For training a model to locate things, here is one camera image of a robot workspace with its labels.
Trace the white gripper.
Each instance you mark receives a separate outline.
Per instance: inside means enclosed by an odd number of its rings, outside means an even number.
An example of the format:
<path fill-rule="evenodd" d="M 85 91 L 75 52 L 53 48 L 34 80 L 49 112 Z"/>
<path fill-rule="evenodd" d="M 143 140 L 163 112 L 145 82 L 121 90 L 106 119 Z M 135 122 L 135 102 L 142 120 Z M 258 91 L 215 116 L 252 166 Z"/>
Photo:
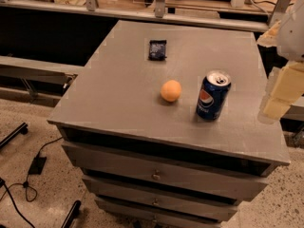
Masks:
<path fill-rule="evenodd" d="M 262 113 L 279 120 L 304 94 L 304 0 L 296 0 L 283 16 L 277 41 L 277 54 L 290 60 L 283 68 L 273 67 L 266 87 Z"/>

